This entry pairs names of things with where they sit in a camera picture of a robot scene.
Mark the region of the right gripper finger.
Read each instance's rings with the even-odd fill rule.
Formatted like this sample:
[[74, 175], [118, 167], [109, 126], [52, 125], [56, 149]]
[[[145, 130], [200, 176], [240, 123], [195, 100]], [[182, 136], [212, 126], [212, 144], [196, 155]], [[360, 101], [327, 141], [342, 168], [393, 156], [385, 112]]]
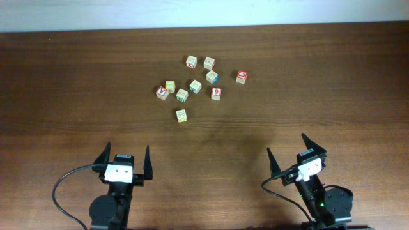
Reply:
[[326, 149], [324, 149], [320, 145], [316, 144], [314, 141], [312, 141], [304, 133], [301, 133], [301, 136], [303, 138], [304, 144], [307, 147], [307, 149], [312, 149], [317, 155], [319, 155], [321, 157], [323, 157], [323, 156], [325, 156], [327, 154]]
[[273, 156], [270, 148], [267, 148], [267, 154], [268, 154], [268, 159], [270, 162], [270, 172], [271, 172], [271, 177], [274, 178], [277, 175], [280, 175], [281, 173], [281, 169], [275, 159], [275, 157]]

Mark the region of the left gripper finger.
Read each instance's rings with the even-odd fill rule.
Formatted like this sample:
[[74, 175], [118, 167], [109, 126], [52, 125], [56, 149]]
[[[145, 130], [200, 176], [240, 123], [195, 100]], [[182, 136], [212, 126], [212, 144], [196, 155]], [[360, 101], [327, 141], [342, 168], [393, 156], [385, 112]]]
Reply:
[[152, 167], [151, 159], [150, 159], [150, 147], [149, 146], [146, 147], [143, 170], [144, 170], [144, 179], [152, 180], [153, 179], [153, 167]]
[[110, 152], [111, 152], [111, 143], [108, 142], [103, 152], [93, 162], [92, 170], [94, 172], [102, 172], [105, 170], [106, 165], [109, 163]]

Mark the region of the wooden block yellow K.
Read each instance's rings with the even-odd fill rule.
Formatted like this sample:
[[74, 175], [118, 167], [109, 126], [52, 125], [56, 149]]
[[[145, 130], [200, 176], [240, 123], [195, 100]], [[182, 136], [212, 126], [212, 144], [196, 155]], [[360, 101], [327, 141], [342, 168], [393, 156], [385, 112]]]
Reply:
[[185, 109], [176, 111], [176, 117], [179, 123], [187, 121], [187, 113]]

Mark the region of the wooden block red U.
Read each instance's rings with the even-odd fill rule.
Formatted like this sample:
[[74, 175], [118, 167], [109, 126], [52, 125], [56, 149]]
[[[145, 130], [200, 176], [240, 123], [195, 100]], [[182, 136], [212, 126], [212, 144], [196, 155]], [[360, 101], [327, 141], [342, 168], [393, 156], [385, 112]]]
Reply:
[[247, 72], [239, 70], [236, 76], [236, 82], [240, 84], [245, 84], [247, 77], [248, 77]]

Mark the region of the wooden block red 9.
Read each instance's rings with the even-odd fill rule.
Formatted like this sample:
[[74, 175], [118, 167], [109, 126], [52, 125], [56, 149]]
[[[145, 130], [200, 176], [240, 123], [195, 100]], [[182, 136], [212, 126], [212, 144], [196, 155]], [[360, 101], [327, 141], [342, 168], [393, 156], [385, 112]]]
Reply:
[[221, 98], [221, 89], [220, 88], [212, 88], [211, 92], [211, 99], [212, 100], [220, 100]]

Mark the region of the wooden block blue side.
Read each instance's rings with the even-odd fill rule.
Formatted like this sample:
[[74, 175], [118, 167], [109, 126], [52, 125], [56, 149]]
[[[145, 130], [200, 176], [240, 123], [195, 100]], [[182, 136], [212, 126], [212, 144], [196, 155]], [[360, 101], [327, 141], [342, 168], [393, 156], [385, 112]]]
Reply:
[[214, 84], [215, 82], [218, 81], [219, 75], [214, 72], [213, 70], [210, 70], [207, 74], [206, 74], [206, 80], [208, 82], [210, 82], [211, 84]]

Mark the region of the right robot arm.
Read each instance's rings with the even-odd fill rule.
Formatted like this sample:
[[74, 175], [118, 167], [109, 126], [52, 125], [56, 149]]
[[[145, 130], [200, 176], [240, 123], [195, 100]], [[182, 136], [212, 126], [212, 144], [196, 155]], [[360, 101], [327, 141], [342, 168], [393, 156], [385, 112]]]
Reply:
[[[281, 170], [270, 148], [267, 154], [270, 162], [271, 177], [261, 184], [261, 188], [300, 208], [307, 217], [303, 229], [347, 229], [352, 221], [353, 192], [338, 185], [324, 186], [318, 177], [325, 168], [327, 151], [305, 134], [301, 134], [306, 151], [297, 154], [297, 163], [289, 169]], [[272, 180], [280, 179], [284, 186], [294, 184], [306, 209], [295, 201], [265, 188]]]

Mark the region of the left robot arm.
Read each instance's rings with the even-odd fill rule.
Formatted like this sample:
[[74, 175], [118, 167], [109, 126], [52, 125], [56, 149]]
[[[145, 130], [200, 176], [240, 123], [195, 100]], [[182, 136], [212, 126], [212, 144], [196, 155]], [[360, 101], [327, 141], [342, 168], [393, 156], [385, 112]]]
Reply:
[[90, 204], [91, 228], [124, 230], [128, 224], [134, 187], [142, 187], [145, 181], [153, 179], [150, 149], [146, 148], [142, 174], [134, 172], [132, 155], [117, 154], [111, 162], [110, 152], [111, 144], [108, 143], [92, 167], [101, 182], [109, 187], [106, 195], [97, 197]]

